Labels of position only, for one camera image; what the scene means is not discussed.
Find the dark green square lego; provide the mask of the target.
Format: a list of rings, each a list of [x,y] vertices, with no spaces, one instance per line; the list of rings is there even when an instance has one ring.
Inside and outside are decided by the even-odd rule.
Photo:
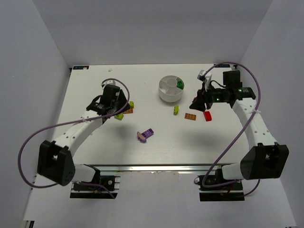
[[[178,82],[177,82],[177,87],[178,87],[178,86],[184,86],[184,83],[183,83],[182,81],[178,81]]]

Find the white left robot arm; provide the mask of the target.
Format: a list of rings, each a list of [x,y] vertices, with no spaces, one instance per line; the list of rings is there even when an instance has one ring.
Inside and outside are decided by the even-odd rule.
[[[44,141],[40,145],[38,174],[61,186],[70,182],[98,184],[100,172],[93,166],[75,164],[73,156],[93,131],[113,114],[120,114],[129,107],[120,87],[106,85],[102,95],[95,97],[87,106],[78,123],[53,141]]]

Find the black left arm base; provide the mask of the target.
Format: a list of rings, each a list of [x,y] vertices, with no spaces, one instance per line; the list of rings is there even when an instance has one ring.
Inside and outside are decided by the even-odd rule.
[[[74,182],[70,191],[71,199],[114,200],[119,192],[121,176],[116,172],[101,172],[90,183]]]

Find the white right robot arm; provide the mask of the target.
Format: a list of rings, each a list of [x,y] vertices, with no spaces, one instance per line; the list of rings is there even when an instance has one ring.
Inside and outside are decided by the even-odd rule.
[[[250,87],[243,87],[240,71],[223,73],[223,87],[211,84],[211,74],[201,70],[198,80],[202,88],[190,109],[206,111],[213,103],[228,103],[239,118],[246,135],[249,151],[239,163],[221,168],[224,180],[277,179],[281,176],[289,155],[286,145],[279,144],[268,130],[260,112],[258,101]]]

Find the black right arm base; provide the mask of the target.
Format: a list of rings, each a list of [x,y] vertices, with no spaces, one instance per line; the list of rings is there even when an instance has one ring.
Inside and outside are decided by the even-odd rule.
[[[243,185],[241,182],[225,186],[206,188],[202,185],[205,175],[199,175],[194,179],[194,184],[199,187],[199,199],[201,202],[220,202],[220,201],[244,201]],[[205,185],[216,185],[227,183],[222,175],[222,170],[216,168],[215,172],[210,173],[206,178]]]

